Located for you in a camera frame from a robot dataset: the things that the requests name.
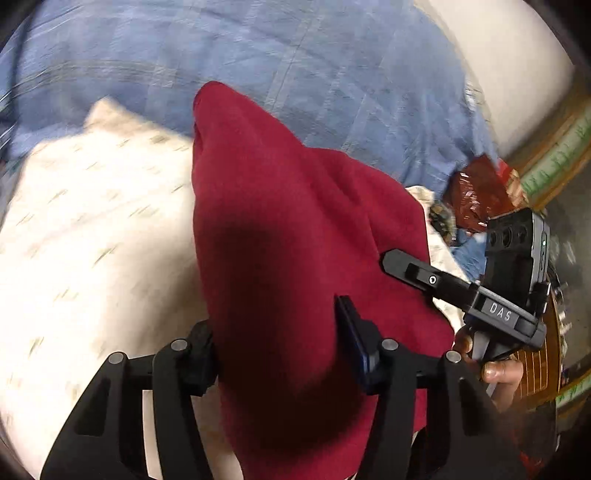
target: finger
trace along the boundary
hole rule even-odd
[[[523,377],[523,364],[515,360],[488,362],[482,369],[482,378],[487,383],[497,382],[491,400],[499,411],[507,410]]]
[[[467,326],[464,326],[461,329],[459,329],[456,333],[456,338],[454,340],[452,348],[456,352],[459,352],[459,353],[462,353],[462,355],[465,355],[466,353],[469,353],[472,351],[473,345],[474,345],[474,341],[472,340],[472,337],[470,336],[469,328]]]
[[[487,383],[519,385],[523,377],[523,364],[516,360],[487,362],[482,367],[482,379]]]

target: white wall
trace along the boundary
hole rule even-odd
[[[507,156],[570,87],[574,67],[522,0],[428,0],[456,39],[483,90]]]

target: camera lens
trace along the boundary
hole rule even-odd
[[[513,237],[513,234],[511,232],[511,229],[505,228],[503,230],[503,238],[502,238],[502,242],[503,242],[504,247],[509,247],[509,245],[511,245],[512,237]]]

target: metal screw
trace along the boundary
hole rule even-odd
[[[121,352],[115,352],[109,355],[109,363],[113,365],[120,364],[123,361],[123,354]]]
[[[398,342],[396,340],[391,339],[391,338],[385,338],[384,340],[382,340],[382,348],[384,350],[388,350],[390,352],[393,352],[394,350],[396,350],[398,348]]]
[[[462,356],[455,350],[449,350],[448,353],[445,354],[445,358],[451,363],[456,364],[462,359]]]
[[[175,352],[182,352],[185,350],[189,344],[184,338],[179,338],[170,344],[170,348],[173,349]]]

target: brown plastic bag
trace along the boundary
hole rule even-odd
[[[457,227],[472,232],[486,231],[489,218],[515,209],[486,155],[453,175],[443,200],[452,207]]]

